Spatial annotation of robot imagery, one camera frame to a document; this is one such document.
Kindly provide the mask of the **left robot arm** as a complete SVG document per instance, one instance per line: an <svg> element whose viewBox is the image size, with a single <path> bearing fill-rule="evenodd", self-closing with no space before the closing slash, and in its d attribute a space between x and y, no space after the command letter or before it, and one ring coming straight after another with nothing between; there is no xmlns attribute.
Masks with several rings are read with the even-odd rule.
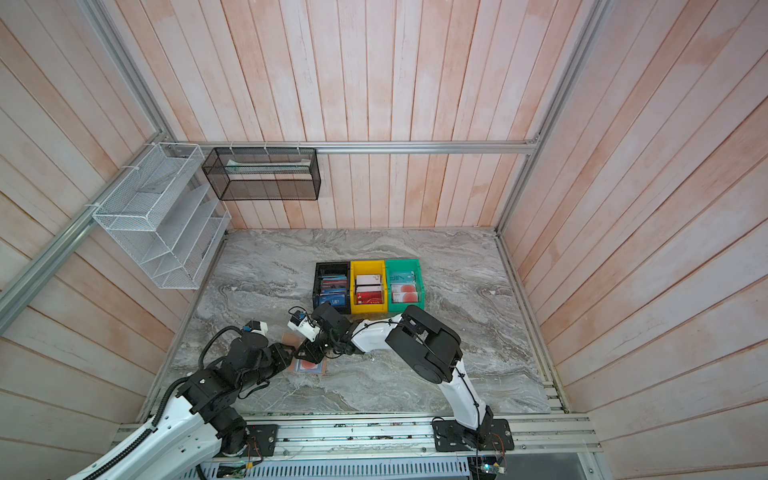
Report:
<svg viewBox="0 0 768 480"><path fill-rule="evenodd" d="M227 327L237 337L226 355L175 380L154 416L73 479L174 479L215 456L258 450L234 408L245 389L262 388L292 363L295 348L271 343L251 323Z"/></svg>

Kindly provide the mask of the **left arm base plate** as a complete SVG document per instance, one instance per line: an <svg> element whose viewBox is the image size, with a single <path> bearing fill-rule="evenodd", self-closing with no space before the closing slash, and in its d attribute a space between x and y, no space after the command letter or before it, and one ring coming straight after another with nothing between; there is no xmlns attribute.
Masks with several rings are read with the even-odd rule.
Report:
<svg viewBox="0 0 768 480"><path fill-rule="evenodd" d="M272 457L277 441L277 424L236 426L223 435L220 454L228 457Z"/></svg>

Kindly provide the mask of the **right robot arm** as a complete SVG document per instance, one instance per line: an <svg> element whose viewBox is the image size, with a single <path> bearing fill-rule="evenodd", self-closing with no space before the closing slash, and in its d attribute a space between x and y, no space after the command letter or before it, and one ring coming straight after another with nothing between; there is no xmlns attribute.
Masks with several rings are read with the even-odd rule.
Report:
<svg viewBox="0 0 768 480"><path fill-rule="evenodd" d="M377 350L396 353L418 376L439 387L451 420L432 423L439 451L483 450L499 436L494 414L471 383L458 333L417 305L380 320L351 321L325 302L313 312L291 310L288 327L304 337L295 357L314 364L327 356L362 355Z"/></svg>

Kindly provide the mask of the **tan leather card holder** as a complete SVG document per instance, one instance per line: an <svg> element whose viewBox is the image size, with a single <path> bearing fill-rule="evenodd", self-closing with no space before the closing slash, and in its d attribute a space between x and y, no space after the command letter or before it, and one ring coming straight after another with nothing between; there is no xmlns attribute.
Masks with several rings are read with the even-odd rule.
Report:
<svg viewBox="0 0 768 480"><path fill-rule="evenodd" d="M285 332L282 337L282 342L286 345L299 348L303 343L304 338L294 334L292 332ZM327 360L323 359L320 363L315 364L311 361L293 359L289 367L284 371L286 375L325 375L327 373Z"/></svg>

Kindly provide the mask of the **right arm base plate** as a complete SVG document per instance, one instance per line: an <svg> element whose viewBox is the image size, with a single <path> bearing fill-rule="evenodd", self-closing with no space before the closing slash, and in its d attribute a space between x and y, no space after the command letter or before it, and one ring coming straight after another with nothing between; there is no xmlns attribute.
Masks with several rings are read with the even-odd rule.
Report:
<svg viewBox="0 0 768 480"><path fill-rule="evenodd" d="M505 453L515 449L511 428L505 419L487 417L478 430L472 430L456 420L435 417L431 427L438 452L493 450Z"/></svg>

